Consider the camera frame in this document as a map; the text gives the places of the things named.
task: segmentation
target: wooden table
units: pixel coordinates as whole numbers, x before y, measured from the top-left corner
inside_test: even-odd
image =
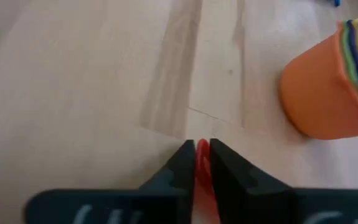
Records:
[[[290,185],[358,188],[358,138],[300,135],[277,94],[356,17],[358,0],[33,0],[0,41],[0,223],[41,190],[136,188],[184,139]]]

